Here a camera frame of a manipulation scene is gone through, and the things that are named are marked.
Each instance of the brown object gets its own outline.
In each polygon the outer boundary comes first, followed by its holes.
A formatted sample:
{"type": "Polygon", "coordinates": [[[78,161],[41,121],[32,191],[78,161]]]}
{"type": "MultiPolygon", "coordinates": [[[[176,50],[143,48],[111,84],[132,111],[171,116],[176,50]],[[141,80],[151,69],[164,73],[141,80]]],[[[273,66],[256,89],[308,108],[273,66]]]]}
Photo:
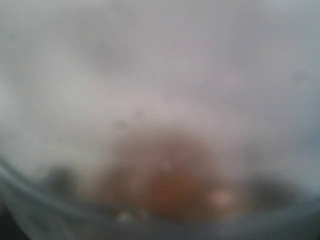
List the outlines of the brown object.
{"type": "Polygon", "coordinates": [[[116,164],[97,181],[96,200],[144,209],[173,221],[232,214],[236,195],[219,184],[206,142],[181,129],[137,131],[116,143],[116,164]]]}

